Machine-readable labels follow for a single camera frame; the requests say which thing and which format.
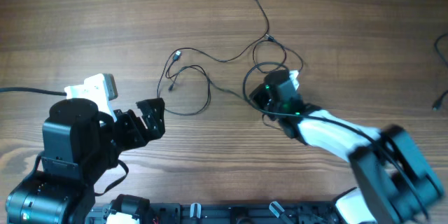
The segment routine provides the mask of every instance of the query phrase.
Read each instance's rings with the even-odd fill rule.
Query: cable
[[[439,50],[439,42],[441,39],[443,39],[444,37],[448,36],[448,33],[446,34],[442,34],[440,35],[434,42],[434,49],[436,51],[436,53],[439,55],[440,59],[442,59],[442,61],[445,63],[445,65],[448,67],[448,60],[447,58],[442,54],[442,52],[440,52]],[[433,110],[439,110],[442,107],[442,102],[443,99],[445,98],[445,96],[448,95],[448,90],[446,90],[445,92],[442,93],[442,95],[439,96],[439,98],[437,98],[434,103],[433,103]]]
[[[335,120],[330,120],[327,118],[319,118],[316,116],[310,116],[310,115],[297,115],[297,114],[287,114],[287,113],[275,113],[275,112],[270,112],[270,111],[266,111],[264,109],[258,108],[255,104],[253,104],[251,102],[251,100],[248,98],[247,94],[246,94],[246,82],[248,77],[252,74],[252,72],[254,70],[256,70],[258,67],[263,66],[263,65],[275,65],[278,67],[283,67],[286,70],[289,70],[288,67],[277,63],[277,62],[263,62],[263,63],[259,63],[258,65],[255,65],[254,67],[252,67],[251,70],[249,70],[246,74],[246,76],[244,77],[243,80],[243,98],[244,100],[250,105],[252,106],[255,110],[266,114],[266,115],[273,115],[273,116],[286,116],[286,117],[296,117],[296,118],[305,118],[305,119],[311,119],[311,120],[320,120],[326,123],[332,123],[334,125],[338,125],[340,127],[343,127],[347,130],[350,130],[351,132],[354,132],[362,137],[364,137],[365,139],[367,139],[373,146],[374,148],[376,148],[383,156],[384,158],[386,158],[387,161],[389,161],[398,171],[398,173],[402,176],[402,178],[404,179],[404,181],[406,182],[406,184],[408,185],[409,189],[411,190],[411,193],[415,196],[417,202],[420,205],[421,211],[423,212],[426,220],[429,221],[430,217],[428,214],[428,211],[426,210],[426,207],[424,206],[420,195],[417,192],[417,189],[414,187],[414,185],[412,184],[412,182],[410,181],[410,178],[406,175],[405,171],[403,171],[403,168],[401,168],[401,166],[391,157],[391,155],[389,154],[389,152],[387,152],[382,146],[380,146],[374,139],[372,139],[370,136],[368,136],[366,133],[355,129],[353,127],[350,127],[348,125],[345,125],[344,123],[341,122],[337,122]]]
[[[121,176],[121,178],[117,179],[116,181],[112,182],[110,185],[106,187],[104,192],[96,192],[95,197],[99,197],[107,193],[110,189],[118,186],[121,182],[123,182],[126,179],[126,176],[129,174],[129,168],[127,168],[127,165],[121,161],[118,160],[118,164],[125,170],[125,175]]]
[[[445,63],[445,65],[447,65],[447,67],[448,67],[448,59],[439,50],[439,42],[440,42],[441,39],[443,39],[446,36],[448,36],[448,33],[440,35],[435,40],[435,42],[434,42],[434,49],[435,49],[436,53],[439,55],[440,59],[442,59],[443,62]]]
[[[261,121],[263,122],[263,124],[264,124],[265,126],[268,126],[268,127],[271,127],[272,129],[280,130],[281,132],[283,132],[283,130],[282,130],[281,128],[279,128],[279,127],[275,127],[275,126],[273,126],[273,125],[268,125],[268,124],[265,122],[265,116],[266,116],[266,114],[262,114],[262,115],[261,115]]]
[[[283,54],[284,54],[284,56],[283,56],[282,64],[286,61],[286,58],[287,58],[287,51],[289,51],[289,52],[292,52],[294,55],[296,55],[296,56],[299,58],[299,60],[300,60],[300,69],[299,69],[299,71],[301,71],[301,70],[303,69],[304,62],[303,62],[303,59],[301,58],[301,56],[299,56],[294,50],[292,50],[292,49],[290,49],[290,48],[287,48],[286,46],[282,45],[280,42],[278,42],[277,40],[275,40],[273,36],[269,35],[269,31],[270,31],[270,23],[269,23],[269,19],[267,18],[266,13],[265,13],[265,11],[263,10],[263,7],[260,5],[260,2],[259,2],[258,0],[255,0],[255,2],[257,3],[257,6],[259,7],[259,9],[260,9],[260,11],[261,11],[261,13],[262,13],[262,15],[263,15],[265,21],[266,21],[266,30],[265,30],[265,32],[263,33],[263,35],[262,35],[261,37],[257,38],[257,39],[256,39],[255,41],[253,41],[252,43],[248,44],[248,45],[245,47],[245,49],[243,49],[237,56],[235,56],[235,57],[233,57],[233,58],[230,58],[230,59],[218,59],[218,58],[215,58],[215,57],[211,56],[210,54],[208,54],[208,53],[206,53],[206,52],[204,52],[204,51],[202,51],[202,50],[199,50],[199,49],[196,49],[196,48],[191,48],[191,47],[184,47],[184,48],[178,48],[178,49],[175,49],[175,51],[173,51],[173,52],[169,55],[167,61],[165,62],[165,65],[164,65],[164,67],[163,67],[163,72],[162,72],[162,74],[160,75],[159,82],[158,82],[158,84],[157,84],[157,98],[160,97],[160,83],[162,82],[163,76],[164,76],[165,78],[167,78],[167,79],[169,79],[169,80],[172,81],[172,84],[171,84],[171,85],[169,86],[169,88],[168,88],[168,91],[172,91],[172,90],[174,89],[174,85],[176,84],[177,77],[179,77],[179,74],[180,74],[181,72],[185,71],[186,69],[194,69],[194,70],[200,72],[200,73],[206,78],[206,80],[207,80],[207,99],[206,99],[204,105],[202,106],[202,108],[200,108],[200,109],[197,110],[197,111],[191,112],[191,113],[179,113],[179,112],[175,112],[175,111],[172,111],[172,110],[169,110],[169,109],[165,108],[165,111],[166,111],[166,112],[168,112],[168,113],[172,113],[172,114],[174,114],[174,115],[178,115],[178,116],[194,116],[194,115],[197,115],[197,114],[199,114],[199,113],[205,111],[205,110],[207,109],[207,107],[210,105],[210,102],[211,102],[210,85],[212,85],[212,86],[213,86],[214,88],[216,88],[217,90],[220,90],[220,91],[222,91],[222,92],[226,92],[226,93],[230,93],[230,94],[235,95],[236,97],[238,97],[238,98],[240,98],[240,99],[243,99],[243,97],[241,97],[239,94],[237,94],[237,93],[235,93],[235,92],[233,92],[233,91],[231,91],[231,90],[224,89],[224,88],[221,88],[221,87],[216,86],[216,85],[211,81],[211,79],[210,79],[210,77],[207,75],[206,71],[205,71],[201,66],[196,65],[196,64],[195,64],[195,65],[190,65],[190,66],[183,66],[183,67],[182,67],[181,69],[179,69],[175,74],[170,75],[171,67],[174,65],[175,62],[177,62],[177,61],[179,60],[179,58],[180,58],[180,56],[181,56],[181,53],[180,53],[181,51],[192,50],[192,51],[195,51],[195,52],[197,52],[197,53],[199,53],[199,54],[205,55],[205,56],[209,57],[210,59],[212,59],[212,60],[214,60],[214,61],[221,62],[221,63],[226,63],[226,62],[230,62],[230,61],[232,61],[232,60],[236,60],[236,59],[238,59],[239,57],[241,57],[241,56],[244,54],[244,52],[246,52],[251,46],[253,46],[253,45],[255,44],[255,46],[253,47],[253,50],[252,50],[252,59],[253,59],[254,64],[257,65],[257,62],[256,62],[256,48],[257,48],[257,46],[259,46],[261,43],[270,42],[270,43],[274,43],[274,44],[278,45],[278,46],[283,50]],[[258,69],[258,70],[259,70],[260,72],[264,73],[264,74],[268,74],[268,73],[270,73],[270,72],[272,72],[272,71],[275,71],[275,70],[277,70],[277,69],[278,69],[278,67],[275,68],[275,69],[273,69],[273,70],[269,70],[269,71],[263,71],[263,70],[261,70],[261,69]]]
[[[30,171],[30,173],[23,179],[23,181],[28,181],[30,179],[32,179],[34,177],[34,175],[37,172],[37,169],[39,168],[39,164],[41,163],[41,159],[43,156],[44,152],[43,150],[37,154],[36,156],[36,160],[34,161],[34,166],[33,169]]]
[[[40,90],[32,87],[0,87],[0,93],[2,92],[35,92],[43,95],[59,95],[59,96],[67,96],[66,92],[55,92],[48,90]]]

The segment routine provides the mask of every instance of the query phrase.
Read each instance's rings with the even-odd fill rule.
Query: table surface
[[[448,30],[448,0],[260,0],[271,34],[303,56],[300,92],[306,102],[351,122],[402,125],[448,186],[448,108],[431,111],[448,88],[435,38]],[[61,91],[98,73],[112,73],[115,109],[137,110],[155,97],[169,54],[195,47],[221,59],[239,53],[265,29],[254,0],[0,0],[0,87]],[[448,51],[448,42],[442,42]],[[264,45],[260,61],[280,61]],[[297,58],[286,61],[298,67]],[[249,53],[218,63],[185,52],[181,65],[200,64],[219,86],[241,93],[253,66]],[[263,81],[255,73],[248,90]],[[167,108],[189,112],[205,102],[207,86],[186,72],[175,91],[162,82]],[[261,123],[260,113],[230,94],[212,90],[196,116],[165,114],[166,134],[123,153],[130,174],[98,204],[118,194],[152,202],[235,203],[330,200],[356,185],[349,165],[303,146]],[[60,97],[0,95],[0,209],[42,150],[41,127]],[[108,171],[105,189],[123,174]],[[448,204],[430,211],[446,223]],[[0,211],[0,222],[6,214]]]

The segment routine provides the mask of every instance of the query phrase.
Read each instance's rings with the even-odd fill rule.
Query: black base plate
[[[105,224],[104,213],[110,206],[94,207],[87,215],[85,224]],[[344,223],[337,214],[334,202],[300,202],[281,206],[294,224]],[[268,204],[202,205],[201,219],[196,222],[190,219],[190,205],[151,203],[150,207],[152,217],[142,220],[140,224],[284,224],[269,210]],[[243,218],[249,218],[251,222],[241,222]]]

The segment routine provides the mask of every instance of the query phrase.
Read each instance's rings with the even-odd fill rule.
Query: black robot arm
[[[98,111],[88,99],[60,101],[43,124],[44,151],[33,171],[9,195],[8,223],[83,223],[95,203],[94,184],[107,170],[121,165],[123,151],[145,146],[165,133],[162,99],[137,102],[142,120],[132,110]],[[39,162],[43,171],[38,171]],[[112,183],[112,189],[125,178]]]

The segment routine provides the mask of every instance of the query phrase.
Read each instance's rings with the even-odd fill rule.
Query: wooden table
[[[448,186],[448,105],[431,111],[448,88],[448,71],[433,49],[448,30],[448,0],[260,2],[271,34],[306,61],[300,92],[307,102],[362,125],[402,125]],[[137,111],[135,102],[155,97],[174,49],[191,46],[228,59],[264,28],[254,0],[0,0],[0,87],[61,91],[112,73],[119,92],[113,107]],[[258,52],[260,61],[281,59],[273,45]],[[201,64],[217,85],[238,93],[253,66],[248,53],[225,64],[185,52],[176,68],[181,64]],[[290,56],[287,64],[298,61]],[[248,90],[263,77],[255,73]],[[168,92],[169,82],[162,82],[167,107],[198,109],[206,99],[203,77],[189,72],[179,83]],[[0,95],[0,209],[42,150],[43,121],[60,99]],[[217,90],[200,115],[166,113],[166,130],[162,139],[121,155],[131,172],[98,204],[120,193],[184,204],[329,200],[356,185],[347,163],[264,126],[259,112]],[[122,173],[108,171],[97,191]],[[431,213],[433,223],[446,223],[448,204]]]

